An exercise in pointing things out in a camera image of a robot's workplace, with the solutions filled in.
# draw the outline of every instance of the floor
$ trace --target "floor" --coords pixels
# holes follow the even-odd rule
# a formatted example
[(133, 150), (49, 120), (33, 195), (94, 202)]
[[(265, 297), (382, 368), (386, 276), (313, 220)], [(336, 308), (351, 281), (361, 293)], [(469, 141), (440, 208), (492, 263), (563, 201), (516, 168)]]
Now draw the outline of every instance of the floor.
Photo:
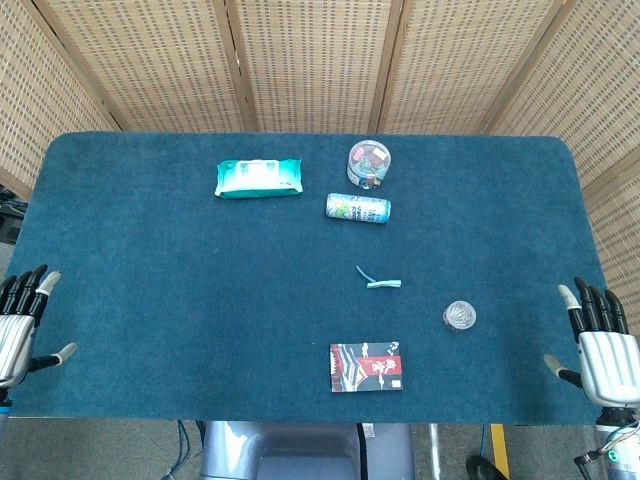
[[(0, 244), (0, 278), (13, 247)], [(191, 455), (176, 480), (197, 479), (201, 461), (198, 431), (186, 422)], [(427, 425), (413, 427), (417, 480), (433, 479)], [(593, 427), (505, 428), (510, 478), (581, 480), (573, 458), (597, 446)], [(481, 425), (440, 425), (440, 478), (466, 480), (465, 460), (480, 451)], [(160, 479), (178, 452), (175, 421), (120, 419), (12, 419), (0, 448), (0, 480)], [(487, 432), (485, 455), (492, 459)], [(593, 480), (604, 479), (599, 465)]]

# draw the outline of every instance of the card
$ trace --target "card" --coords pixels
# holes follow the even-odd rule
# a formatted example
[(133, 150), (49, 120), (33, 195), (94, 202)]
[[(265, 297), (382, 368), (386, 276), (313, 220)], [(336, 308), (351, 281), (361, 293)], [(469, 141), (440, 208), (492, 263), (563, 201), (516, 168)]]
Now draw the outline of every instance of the card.
[(402, 390), (399, 342), (332, 343), (332, 392)]

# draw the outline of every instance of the bamboo panel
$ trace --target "bamboo panel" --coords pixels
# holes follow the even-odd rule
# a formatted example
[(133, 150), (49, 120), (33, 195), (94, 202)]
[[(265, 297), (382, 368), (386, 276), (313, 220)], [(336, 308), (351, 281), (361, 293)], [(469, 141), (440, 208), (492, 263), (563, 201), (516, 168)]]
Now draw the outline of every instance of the bamboo panel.
[(0, 2), (0, 181), (29, 199), (58, 135), (109, 119), (18, 0)]
[(609, 288), (640, 335), (640, 175), (594, 205), (591, 224)]
[(415, 0), (380, 130), (475, 133), (552, 0)]
[(261, 130), (367, 131), (391, 0), (235, 0), (230, 8)]
[(131, 129), (242, 130), (213, 1), (37, 1)]
[(580, 0), (492, 133), (554, 135), (588, 186), (640, 145), (640, 2)]

